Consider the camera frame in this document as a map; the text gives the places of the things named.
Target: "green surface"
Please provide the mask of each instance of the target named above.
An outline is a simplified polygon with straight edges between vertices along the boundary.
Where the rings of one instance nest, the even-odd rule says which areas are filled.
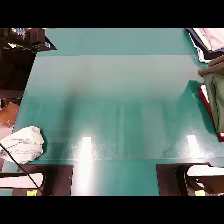
[[[72,195],[158,195],[156,163],[224,165],[183,29],[47,33],[58,51],[38,54],[15,131],[41,128],[32,163],[74,164]]]

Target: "crumpled white fabric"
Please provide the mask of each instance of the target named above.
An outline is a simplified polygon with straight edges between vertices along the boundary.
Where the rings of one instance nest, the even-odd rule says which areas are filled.
[[[16,162],[25,164],[43,153],[44,140],[40,129],[34,126],[23,128],[5,138],[0,143],[10,152]],[[0,157],[13,162],[0,147]]]

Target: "glossy tabletop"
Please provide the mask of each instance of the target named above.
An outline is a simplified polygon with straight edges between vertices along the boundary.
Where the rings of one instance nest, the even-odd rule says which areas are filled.
[[[58,50],[35,59],[14,131],[41,128],[33,164],[74,164],[72,195],[158,195],[157,163],[224,165],[183,28],[47,35]]]

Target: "black cable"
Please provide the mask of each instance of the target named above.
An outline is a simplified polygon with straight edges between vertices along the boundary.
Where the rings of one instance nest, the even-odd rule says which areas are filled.
[[[18,167],[20,167],[20,169],[30,178],[30,180],[32,180],[32,182],[34,183],[34,185],[37,187],[37,189],[41,192],[41,194],[44,196],[44,193],[43,191],[40,189],[40,187],[37,186],[36,182],[33,180],[33,178],[30,176],[29,173],[27,173],[26,170],[23,169],[23,167],[17,163],[15,161],[15,159],[12,157],[12,155],[10,154],[10,152],[0,143],[0,146],[4,149],[4,151],[8,154],[8,156],[11,158],[11,160],[17,164]]]

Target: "table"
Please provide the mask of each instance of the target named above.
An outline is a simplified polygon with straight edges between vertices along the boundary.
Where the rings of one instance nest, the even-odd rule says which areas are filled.
[[[33,164],[74,164],[72,195],[158,195],[157,163],[223,166],[197,93],[205,65],[183,28],[47,36],[58,50],[35,59],[14,131],[41,128],[44,154]]]

